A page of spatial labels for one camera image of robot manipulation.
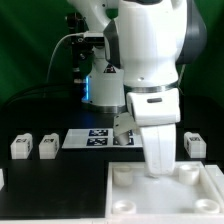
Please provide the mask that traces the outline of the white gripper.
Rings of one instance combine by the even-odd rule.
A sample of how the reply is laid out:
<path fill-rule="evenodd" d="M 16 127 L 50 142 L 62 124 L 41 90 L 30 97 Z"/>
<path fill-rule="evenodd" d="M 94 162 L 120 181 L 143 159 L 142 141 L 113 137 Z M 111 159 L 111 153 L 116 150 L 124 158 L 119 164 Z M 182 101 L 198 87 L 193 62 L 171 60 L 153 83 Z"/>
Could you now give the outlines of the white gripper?
<path fill-rule="evenodd" d="M 137 125 L 129 112 L 114 117 L 113 136 L 119 145 L 129 143 L 129 131 Z M 174 124 L 140 128 L 147 174 L 152 177 L 171 175 L 175 167 L 176 126 Z"/>

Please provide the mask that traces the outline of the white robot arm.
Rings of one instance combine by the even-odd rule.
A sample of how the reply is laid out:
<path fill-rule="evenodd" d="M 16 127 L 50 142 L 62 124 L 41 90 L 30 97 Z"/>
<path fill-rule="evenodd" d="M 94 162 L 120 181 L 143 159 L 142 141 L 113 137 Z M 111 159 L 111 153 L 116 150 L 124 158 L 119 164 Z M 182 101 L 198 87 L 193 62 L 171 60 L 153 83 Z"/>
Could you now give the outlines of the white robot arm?
<path fill-rule="evenodd" d="M 87 23 L 83 39 L 93 64 L 83 103 L 115 113 L 114 137 L 122 145 L 140 131 L 148 174 L 174 170 L 180 121 L 178 64 L 194 61 L 207 39 L 194 0 L 67 0 Z"/>

